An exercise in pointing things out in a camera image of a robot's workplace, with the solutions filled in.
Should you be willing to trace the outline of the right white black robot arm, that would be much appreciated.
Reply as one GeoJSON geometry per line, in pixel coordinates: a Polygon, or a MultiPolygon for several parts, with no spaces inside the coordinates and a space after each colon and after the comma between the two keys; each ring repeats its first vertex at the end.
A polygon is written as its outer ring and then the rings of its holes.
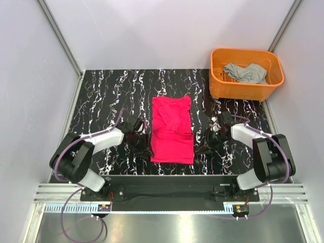
{"type": "Polygon", "coordinates": [[[195,153],[213,153],[229,140],[241,142],[253,150],[254,167],[233,179],[225,189],[226,196],[239,201],[266,183],[285,183],[295,175],[296,166],[285,135],[264,133],[235,121],[221,127],[211,125],[205,130],[195,153]]]}

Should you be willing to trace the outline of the pink t shirt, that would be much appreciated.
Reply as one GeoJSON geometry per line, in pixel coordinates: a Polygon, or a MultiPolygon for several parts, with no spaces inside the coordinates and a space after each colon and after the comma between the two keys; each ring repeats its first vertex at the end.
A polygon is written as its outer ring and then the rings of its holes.
{"type": "Polygon", "coordinates": [[[193,164],[194,134],[191,129],[190,109],[189,96],[152,98],[153,163],[193,164]]]}

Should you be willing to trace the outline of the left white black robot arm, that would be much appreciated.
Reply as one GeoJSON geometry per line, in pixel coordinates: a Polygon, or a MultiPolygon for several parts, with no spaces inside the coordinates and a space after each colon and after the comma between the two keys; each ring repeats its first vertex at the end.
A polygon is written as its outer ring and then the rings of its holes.
{"type": "Polygon", "coordinates": [[[60,182],[85,187],[97,200],[105,200],[110,193],[110,183],[90,169],[93,155],[124,143],[136,156],[151,158],[154,153],[144,128],[144,125],[122,123],[92,134],[67,134],[49,162],[54,177],[60,182]]]}

